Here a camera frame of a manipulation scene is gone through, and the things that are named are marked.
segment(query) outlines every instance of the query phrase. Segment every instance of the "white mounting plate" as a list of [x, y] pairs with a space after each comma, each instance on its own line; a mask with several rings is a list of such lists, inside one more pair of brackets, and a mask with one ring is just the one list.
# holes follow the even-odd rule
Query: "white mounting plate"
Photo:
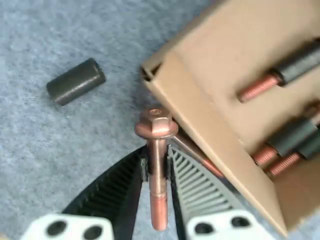
[[[49, 227], [57, 222], [65, 223], [63, 231], [52, 235], [48, 233]], [[92, 227], [101, 228], [101, 233], [91, 234], [85, 237], [87, 230]], [[114, 232], [111, 222], [102, 217], [80, 216], [69, 214], [48, 214], [34, 220], [20, 240], [114, 240]]]
[[[235, 227], [232, 224], [234, 218], [247, 220], [248, 226]], [[213, 231], [209, 233], [197, 233], [198, 224], [207, 224]], [[274, 240], [274, 238], [257, 222], [255, 217], [246, 210], [233, 209], [210, 215], [192, 217], [186, 226], [188, 240]]]

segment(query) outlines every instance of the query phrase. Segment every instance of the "gray fabric surface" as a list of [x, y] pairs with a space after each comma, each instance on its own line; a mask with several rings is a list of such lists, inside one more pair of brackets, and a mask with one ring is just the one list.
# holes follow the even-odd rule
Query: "gray fabric surface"
[[[0, 232], [18, 239], [144, 144], [134, 123], [154, 99], [138, 67], [210, 2], [0, 1]], [[107, 83], [65, 107], [54, 104], [46, 83], [89, 57]], [[134, 240], [177, 239], [168, 202], [169, 225], [158, 233], [143, 186]], [[319, 239], [319, 222], [311, 217], [290, 239]]]

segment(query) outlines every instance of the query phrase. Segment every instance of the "threaded shank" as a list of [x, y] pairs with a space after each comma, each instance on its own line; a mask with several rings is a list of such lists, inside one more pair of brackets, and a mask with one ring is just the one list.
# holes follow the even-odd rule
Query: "threaded shank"
[[290, 166], [292, 166], [293, 164], [298, 162], [300, 159], [301, 159], [301, 157], [299, 156], [298, 153], [295, 152], [295, 153], [291, 154], [290, 156], [288, 156], [287, 158], [285, 158], [281, 162], [278, 162], [275, 165], [273, 165], [268, 170], [269, 175], [271, 175], [272, 177], [279, 175], [284, 170], [286, 170], [287, 168], [289, 168]]
[[264, 146], [260, 151], [252, 156], [253, 160], [258, 166], [268, 164], [272, 161], [278, 152], [271, 146]]
[[279, 79], [271, 74], [265, 75], [262, 79], [254, 82], [249, 87], [245, 88], [238, 94], [238, 99], [241, 103], [248, 102], [254, 99], [263, 92], [273, 88], [275, 85], [279, 84]]

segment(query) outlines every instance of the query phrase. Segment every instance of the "black rubber sleeve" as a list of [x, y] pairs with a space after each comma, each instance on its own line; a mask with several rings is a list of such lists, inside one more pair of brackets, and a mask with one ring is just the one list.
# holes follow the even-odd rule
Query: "black rubber sleeve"
[[319, 64], [320, 40], [315, 39], [289, 55], [287, 58], [281, 60], [271, 69], [271, 73], [273, 72], [278, 75], [282, 79], [282, 82], [278, 85], [284, 86], [312, 70]]
[[63, 106], [105, 81], [106, 77], [97, 62], [89, 58], [48, 82], [46, 88], [52, 99]]
[[308, 137], [296, 151], [306, 160], [320, 152], [320, 130]]
[[317, 126], [308, 118], [299, 117], [273, 134], [266, 143], [272, 146], [278, 152], [278, 155], [283, 157], [317, 130]]

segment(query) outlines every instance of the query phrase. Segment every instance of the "bolt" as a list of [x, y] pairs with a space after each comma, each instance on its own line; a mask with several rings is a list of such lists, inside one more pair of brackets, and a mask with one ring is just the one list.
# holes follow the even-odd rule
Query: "bolt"
[[309, 136], [303, 143], [301, 143], [295, 152], [285, 157], [282, 161], [277, 162], [268, 169], [266, 174], [269, 177], [278, 176], [284, 170], [301, 160], [310, 160], [313, 156], [320, 152], [320, 129]]
[[283, 87], [320, 64], [320, 39], [304, 44], [292, 54], [275, 64], [271, 70], [257, 82], [238, 94], [241, 103], [245, 103], [259, 94], [278, 85]]
[[309, 136], [317, 132], [320, 124], [320, 103], [316, 102], [303, 113], [284, 125], [274, 133], [262, 149], [252, 155], [254, 162], [264, 168], [272, 163], [278, 156], [286, 156], [295, 147], [299, 146]]
[[166, 155], [167, 138], [178, 132], [178, 124], [164, 107], [144, 110], [135, 125], [135, 133], [146, 139], [152, 226], [164, 231], [168, 224]]

